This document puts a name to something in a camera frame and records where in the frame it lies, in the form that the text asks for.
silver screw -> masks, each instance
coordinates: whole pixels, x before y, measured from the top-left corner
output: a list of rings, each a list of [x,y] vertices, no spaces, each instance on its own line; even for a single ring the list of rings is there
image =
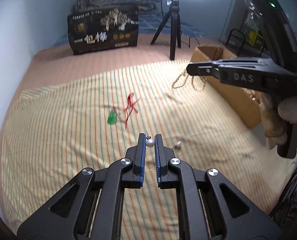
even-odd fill
[[[181,161],[178,158],[173,158],[170,160],[171,164],[173,165],[179,165]]]
[[[128,159],[128,158],[123,158],[123,159],[121,159],[121,163],[122,163],[123,165],[128,165],[128,164],[130,164],[130,159]]]
[[[209,169],[208,174],[210,174],[211,176],[216,176],[217,174],[219,174],[219,171],[217,169]]]
[[[93,173],[93,170],[91,168],[85,168],[82,170],[82,174],[85,176],[91,175]]]

device handle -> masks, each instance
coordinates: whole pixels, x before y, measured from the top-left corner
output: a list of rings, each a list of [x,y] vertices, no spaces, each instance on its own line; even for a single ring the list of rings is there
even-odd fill
[[[283,158],[294,159],[297,153],[297,123],[287,123],[287,142],[278,145],[278,154]]]

tripod leg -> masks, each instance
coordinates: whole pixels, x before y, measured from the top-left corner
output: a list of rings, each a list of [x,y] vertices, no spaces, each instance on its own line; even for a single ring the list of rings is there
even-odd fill
[[[178,33],[178,13],[173,12],[171,14],[171,49],[170,49],[170,60],[175,60],[176,50],[176,37]]]
[[[181,43],[181,18],[180,18],[180,14],[178,14],[178,24],[177,24],[177,46],[179,48],[182,47],[182,43]]]
[[[163,18],[163,20],[162,20],[162,22],[161,22],[161,24],[160,24],[157,32],[155,33],[154,38],[151,41],[151,45],[153,45],[155,43],[156,39],[158,38],[158,36],[160,35],[162,29],[164,28],[165,24],[167,23],[168,19],[170,18],[170,15],[171,15],[171,12],[168,11],[168,13]]]

red string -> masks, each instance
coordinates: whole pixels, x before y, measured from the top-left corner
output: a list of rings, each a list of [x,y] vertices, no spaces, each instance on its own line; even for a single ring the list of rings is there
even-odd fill
[[[134,107],[135,104],[140,100],[140,99],[137,99],[136,101],[132,101],[132,97],[134,96],[134,92],[130,93],[127,97],[127,107],[126,108],[120,108],[120,107],[116,107],[116,106],[113,106],[113,109],[116,113],[116,116],[120,119],[121,122],[124,122],[125,123],[125,128],[127,128],[127,121],[130,117],[130,114],[132,113],[132,111],[134,110],[135,113],[138,113],[138,110]],[[121,119],[121,116],[119,114],[117,114],[116,110],[121,110],[122,112],[124,113],[127,113],[127,118],[126,120],[122,120]]]

cardboard box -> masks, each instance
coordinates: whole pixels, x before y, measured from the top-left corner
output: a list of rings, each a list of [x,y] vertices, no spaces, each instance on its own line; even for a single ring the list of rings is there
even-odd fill
[[[138,7],[75,13],[67,17],[68,39],[74,55],[137,46]]]
[[[203,62],[232,57],[237,56],[223,46],[201,44],[196,46],[191,62]],[[261,122],[259,106],[249,98],[243,89],[221,84],[220,81],[214,77],[208,76],[206,79],[207,83],[211,84],[226,99],[248,128],[252,129]]]

